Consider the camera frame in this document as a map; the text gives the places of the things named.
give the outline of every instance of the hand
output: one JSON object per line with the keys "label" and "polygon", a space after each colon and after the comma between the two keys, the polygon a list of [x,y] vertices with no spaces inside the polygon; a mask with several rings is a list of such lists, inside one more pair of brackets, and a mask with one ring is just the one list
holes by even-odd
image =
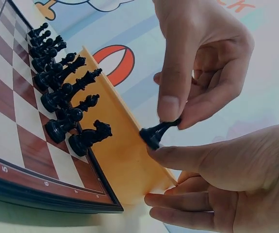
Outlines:
{"label": "hand", "polygon": [[184,170],[177,187],[146,195],[153,218],[195,230],[279,233],[279,126],[149,154],[164,167]]}
{"label": "hand", "polygon": [[166,39],[164,66],[154,77],[158,115],[161,121],[181,116],[179,129],[186,129],[241,93],[254,41],[215,0],[153,2]]}

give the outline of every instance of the fingernail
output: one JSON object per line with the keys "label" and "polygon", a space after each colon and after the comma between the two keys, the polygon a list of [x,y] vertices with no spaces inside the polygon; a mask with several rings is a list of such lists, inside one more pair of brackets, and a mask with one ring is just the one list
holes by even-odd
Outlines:
{"label": "fingernail", "polygon": [[159,117],[162,121],[174,121],[178,117],[179,99],[174,96],[163,96],[159,103]]}

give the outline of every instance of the yellow wooden panel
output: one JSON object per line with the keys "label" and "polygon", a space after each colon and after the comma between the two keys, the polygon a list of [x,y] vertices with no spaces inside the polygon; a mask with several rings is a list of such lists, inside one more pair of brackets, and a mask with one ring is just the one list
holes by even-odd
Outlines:
{"label": "yellow wooden panel", "polygon": [[[86,58],[86,66],[69,75],[65,82],[73,84],[88,70],[99,68],[85,47],[79,55]],[[139,136],[139,124],[103,73],[96,83],[79,91],[71,103],[76,106],[93,94],[100,95],[98,103],[84,113],[80,124],[83,129],[94,129],[93,123],[98,119],[111,125],[113,136],[96,143],[92,150],[120,202],[136,204],[154,189],[166,190],[175,185],[172,173],[147,154],[146,145]]]}

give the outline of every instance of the red ball drawing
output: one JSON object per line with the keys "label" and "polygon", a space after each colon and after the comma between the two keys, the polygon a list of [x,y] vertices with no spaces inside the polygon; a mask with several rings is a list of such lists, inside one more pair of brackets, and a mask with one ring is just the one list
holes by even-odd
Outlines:
{"label": "red ball drawing", "polygon": [[110,45],[93,55],[99,67],[107,75],[113,86],[122,83],[133,71],[135,56],[125,45]]}

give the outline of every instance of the black chess piece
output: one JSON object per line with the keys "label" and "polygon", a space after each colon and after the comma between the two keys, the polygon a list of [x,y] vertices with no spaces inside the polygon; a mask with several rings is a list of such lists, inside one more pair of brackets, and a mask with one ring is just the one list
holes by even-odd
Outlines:
{"label": "black chess piece", "polygon": [[178,126],[181,123],[181,118],[173,122],[161,122],[155,127],[141,129],[139,132],[144,142],[153,150],[160,148],[160,141],[164,133],[173,126]]}
{"label": "black chess piece", "polygon": [[30,38],[35,38],[35,37],[38,37],[40,35],[40,33],[48,28],[49,24],[48,23],[43,23],[40,28],[37,28],[37,29],[33,29],[31,31],[28,32],[28,35]]}
{"label": "black chess piece", "polygon": [[47,51],[52,44],[53,44],[53,39],[48,38],[42,45],[39,45],[37,47],[32,47],[29,51],[31,57],[32,58],[42,57],[45,51]]}
{"label": "black chess piece", "polygon": [[30,39],[32,46],[37,47],[43,43],[43,40],[51,35],[51,31],[45,31],[41,36]]}
{"label": "black chess piece", "polygon": [[76,70],[84,65],[85,57],[78,56],[78,58],[73,63],[70,63],[58,77],[52,79],[52,81],[49,83],[50,88],[52,88],[54,91],[58,90],[63,85],[69,74],[76,73]]}
{"label": "black chess piece", "polygon": [[40,100],[45,109],[48,112],[53,113],[58,109],[58,104],[61,102],[61,100],[64,99],[67,94],[71,93],[71,91],[72,85],[66,83],[57,91],[43,94]]}
{"label": "black chess piece", "polygon": [[[96,95],[88,95],[84,101],[80,101],[79,105],[74,108],[81,109],[83,112],[87,112],[89,108],[95,107],[99,99],[99,94]],[[56,110],[55,114],[57,119],[64,119],[67,115],[67,112],[70,108],[61,108]]]}
{"label": "black chess piece", "polygon": [[47,72],[37,73],[34,77],[35,84],[39,87],[41,91],[46,91],[49,87],[49,81],[58,75],[63,70],[63,65],[60,63],[54,63],[52,69]]}
{"label": "black chess piece", "polygon": [[96,77],[100,75],[102,69],[96,69],[93,72],[87,71],[87,73],[80,79],[76,79],[76,83],[72,85],[72,91],[65,96],[65,98],[61,99],[59,102],[59,106],[61,108],[69,108],[71,99],[75,96],[75,94],[80,90],[85,90],[85,87],[91,83],[96,82]]}
{"label": "black chess piece", "polygon": [[52,46],[58,45],[59,43],[61,43],[61,42],[63,42],[63,41],[64,41],[64,40],[63,40],[63,38],[61,37],[61,35],[58,35],[58,36],[55,38],[55,40],[54,40]]}
{"label": "black chess piece", "polygon": [[82,110],[74,108],[67,112],[67,116],[63,120],[49,120],[45,128],[49,137],[55,143],[61,143],[66,139],[66,133],[75,129],[82,118]]}
{"label": "black chess piece", "polygon": [[73,134],[68,140],[72,150],[80,157],[87,155],[88,148],[93,144],[112,136],[109,124],[96,120],[93,125],[96,130],[85,129],[79,135]]}
{"label": "black chess piece", "polygon": [[[62,58],[62,60],[59,62],[63,66],[69,66],[70,62],[73,62],[76,58],[77,53],[71,52],[66,55],[65,58]],[[52,68],[52,64],[47,64],[45,67],[45,71],[49,71]]]}
{"label": "black chess piece", "polygon": [[56,49],[51,49],[44,56],[33,59],[32,60],[32,65],[33,65],[34,69],[38,73],[43,72],[44,67],[46,66],[46,64],[51,63],[52,58],[56,57],[56,55],[57,55],[57,50]]}

